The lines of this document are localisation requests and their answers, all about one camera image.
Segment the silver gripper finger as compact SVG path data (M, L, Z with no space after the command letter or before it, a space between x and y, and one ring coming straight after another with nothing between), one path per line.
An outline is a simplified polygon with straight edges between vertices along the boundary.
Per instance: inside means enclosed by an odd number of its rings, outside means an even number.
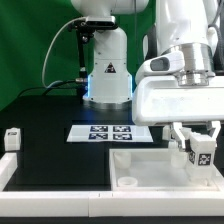
M219 121L209 121L207 123L207 130L211 138L216 138L221 130L221 123Z
M186 150L186 140L189 138L190 129L183 127L181 122L171 124L171 135L177 141L181 151Z

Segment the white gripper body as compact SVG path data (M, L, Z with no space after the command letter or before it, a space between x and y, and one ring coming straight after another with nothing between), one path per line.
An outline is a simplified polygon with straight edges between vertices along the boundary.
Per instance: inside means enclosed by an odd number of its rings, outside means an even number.
M132 120L139 126L173 122L196 123L224 120L224 77L208 86L179 86L174 76L148 76L137 85Z

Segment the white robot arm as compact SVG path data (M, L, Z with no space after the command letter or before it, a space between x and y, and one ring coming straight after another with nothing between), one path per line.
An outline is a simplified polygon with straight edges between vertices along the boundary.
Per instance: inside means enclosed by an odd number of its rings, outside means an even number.
M144 61L134 78L127 71L127 36L114 14L146 8L149 0L71 0L93 29L94 67L84 103L96 108L132 104L138 126L224 121L224 77L215 74L218 46L217 0L156 0L155 56Z

